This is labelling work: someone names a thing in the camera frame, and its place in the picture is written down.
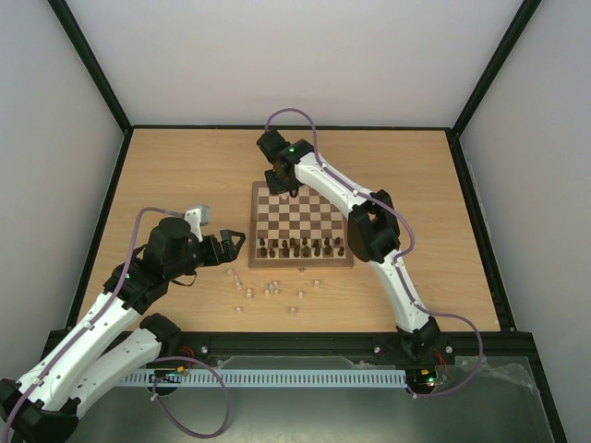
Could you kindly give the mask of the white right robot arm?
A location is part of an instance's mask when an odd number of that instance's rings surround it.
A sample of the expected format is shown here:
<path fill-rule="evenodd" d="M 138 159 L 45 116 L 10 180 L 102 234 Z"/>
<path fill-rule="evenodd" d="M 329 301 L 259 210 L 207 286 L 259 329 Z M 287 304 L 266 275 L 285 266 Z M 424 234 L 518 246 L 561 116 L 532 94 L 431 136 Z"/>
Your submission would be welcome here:
<path fill-rule="evenodd" d="M 369 264 L 392 305 L 404 354 L 425 360 L 435 350 L 440 328 L 404 264 L 400 235 L 408 224 L 390 194 L 371 191 L 335 170 L 314 141 L 291 143 L 266 128 L 257 146 L 271 169 L 253 194 L 253 206 L 261 212 L 252 220 L 255 256 L 330 261 L 347 255 Z"/>

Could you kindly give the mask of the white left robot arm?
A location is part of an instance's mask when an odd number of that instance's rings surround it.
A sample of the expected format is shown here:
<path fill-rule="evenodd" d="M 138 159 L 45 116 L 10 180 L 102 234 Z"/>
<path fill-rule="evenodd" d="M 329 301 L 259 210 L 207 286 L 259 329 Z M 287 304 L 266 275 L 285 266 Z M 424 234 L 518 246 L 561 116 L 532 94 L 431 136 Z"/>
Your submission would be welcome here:
<path fill-rule="evenodd" d="M 197 359 L 179 354 L 180 328 L 148 308 L 181 277 L 236 259 L 234 232 L 203 235 L 201 221 L 167 217 L 144 245 L 132 244 L 82 320 L 36 366 L 1 381 L 5 430 L 27 442 L 65 442 L 97 400 L 152 362 Z"/>

